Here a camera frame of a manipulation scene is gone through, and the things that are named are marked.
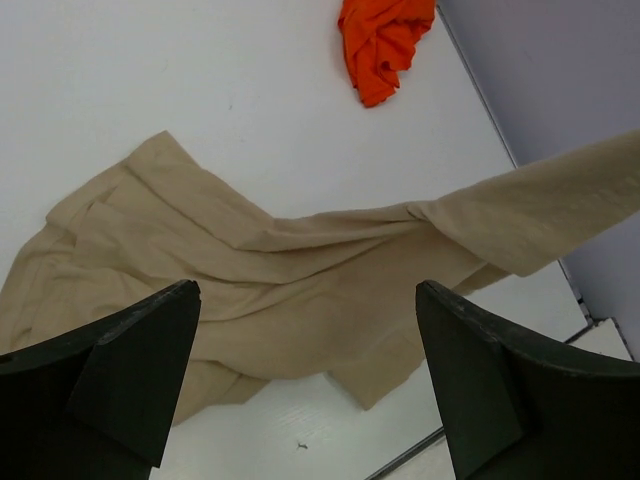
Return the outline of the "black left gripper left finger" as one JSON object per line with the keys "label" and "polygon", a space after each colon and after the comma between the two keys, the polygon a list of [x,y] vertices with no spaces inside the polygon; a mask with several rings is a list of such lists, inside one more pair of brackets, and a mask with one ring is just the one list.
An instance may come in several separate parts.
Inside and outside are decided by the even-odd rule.
{"label": "black left gripper left finger", "polygon": [[1,357],[4,479],[147,479],[160,466],[201,309],[179,281]]}

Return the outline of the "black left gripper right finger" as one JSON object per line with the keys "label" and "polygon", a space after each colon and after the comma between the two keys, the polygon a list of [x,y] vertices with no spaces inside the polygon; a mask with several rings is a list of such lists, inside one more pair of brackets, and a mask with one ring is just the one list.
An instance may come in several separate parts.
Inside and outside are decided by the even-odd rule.
{"label": "black left gripper right finger", "polygon": [[639,367],[550,339],[434,281],[416,316],[459,479],[635,479]]}

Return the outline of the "beige t shirt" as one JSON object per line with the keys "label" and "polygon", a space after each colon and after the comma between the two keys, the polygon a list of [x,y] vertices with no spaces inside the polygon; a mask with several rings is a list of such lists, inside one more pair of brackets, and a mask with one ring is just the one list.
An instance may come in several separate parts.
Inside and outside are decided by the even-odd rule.
{"label": "beige t shirt", "polygon": [[201,313],[175,421],[268,382],[330,374],[363,408],[424,353],[414,292],[529,276],[639,209],[630,131],[441,198],[275,218],[168,133],[60,201],[1,291],[15,351],[195,280]]}

